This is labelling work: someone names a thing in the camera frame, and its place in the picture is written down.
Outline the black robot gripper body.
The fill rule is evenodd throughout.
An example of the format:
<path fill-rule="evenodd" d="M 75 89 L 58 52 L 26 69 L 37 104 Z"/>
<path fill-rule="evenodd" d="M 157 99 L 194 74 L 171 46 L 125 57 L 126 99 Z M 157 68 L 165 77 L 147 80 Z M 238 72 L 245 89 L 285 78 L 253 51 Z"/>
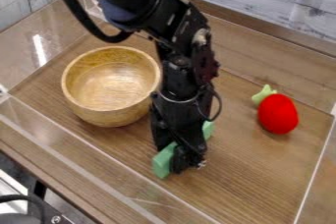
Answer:
<path fill-rule="evenodd" d="M 202 125 L 205 121 L 214 120 L 210 117 L 213 97 L 211 90 L 201 90 L 183 100 L 178 100 L 163 92 L 150 94 L 150 126 L 167 127 L 173 142 L 190 150 L 194 150 L 197 145 L 206 144 Z"/>

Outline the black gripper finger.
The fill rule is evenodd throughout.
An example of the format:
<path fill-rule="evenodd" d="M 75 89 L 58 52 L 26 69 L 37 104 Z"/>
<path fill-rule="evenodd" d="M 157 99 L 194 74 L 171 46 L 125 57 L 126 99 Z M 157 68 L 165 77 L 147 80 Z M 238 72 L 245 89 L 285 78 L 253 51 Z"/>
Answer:
<path fill-rule="evenodd" d="M 150 130 L 155 149 L 161 151 L 173 141 L 170 129 L 159 125 L 151 125 Z"/>
<path fill-rule="evenodd" d="M 173 148 L 173 156 L 170 159 L 169 168 L 174 174 L 179 174 L 190 167 L 201 167 L 205 162 L 205 153 L 207 146 L 202 143 L 190 150 L 185 146 L 177 145 Z"/>

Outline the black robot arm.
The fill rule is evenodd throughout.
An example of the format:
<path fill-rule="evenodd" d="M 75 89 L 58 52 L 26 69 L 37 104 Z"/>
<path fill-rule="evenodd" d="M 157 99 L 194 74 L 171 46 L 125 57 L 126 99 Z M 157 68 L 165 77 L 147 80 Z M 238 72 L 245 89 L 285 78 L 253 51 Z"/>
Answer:
<path fill-rule="evenodd" d="M 211 79 L 218 62 L 210 49 L 207 19 L 187 0 L 97 0 L 106 21 L 121 31 L 143 31 L 154 40 L 161 82 L 150 93 L 150 132 L 157 177 L 206 164 L 210 104 L 219 101 Z"/>

